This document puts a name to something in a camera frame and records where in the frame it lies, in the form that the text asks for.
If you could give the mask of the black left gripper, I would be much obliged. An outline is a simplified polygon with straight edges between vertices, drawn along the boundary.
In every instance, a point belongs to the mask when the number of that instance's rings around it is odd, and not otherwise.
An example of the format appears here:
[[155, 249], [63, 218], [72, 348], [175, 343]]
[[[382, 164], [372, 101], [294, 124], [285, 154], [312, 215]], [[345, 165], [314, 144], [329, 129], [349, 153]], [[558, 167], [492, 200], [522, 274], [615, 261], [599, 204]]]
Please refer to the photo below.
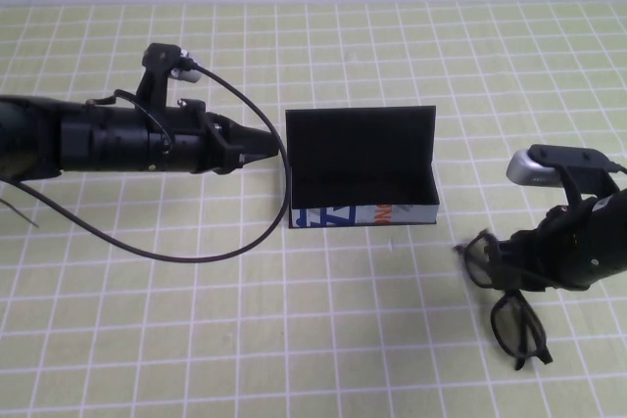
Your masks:
[[167, 118], [173, 144], [166, 154], [166, 171], [228, 174], [279, 153], [270, 131], [210, 113], [200, 100], [178, 100]]

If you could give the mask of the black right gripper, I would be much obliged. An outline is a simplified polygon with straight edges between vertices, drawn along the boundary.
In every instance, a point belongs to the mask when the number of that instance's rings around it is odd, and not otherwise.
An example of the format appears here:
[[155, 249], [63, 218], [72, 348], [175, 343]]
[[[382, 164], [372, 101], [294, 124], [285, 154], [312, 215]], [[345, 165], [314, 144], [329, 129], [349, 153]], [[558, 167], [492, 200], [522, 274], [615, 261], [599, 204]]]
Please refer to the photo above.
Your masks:
[[583, 227], [597, 200], [549, 209], [535, 229], [518, 230], [508, 240], [490, 237], [487, 256], [494, 265], [494, 288], [501, 291], [544, 292], [547, 288], [576, 286], [559, 273], [560, 266], [574, 257], [580, 246], [575, 232]]

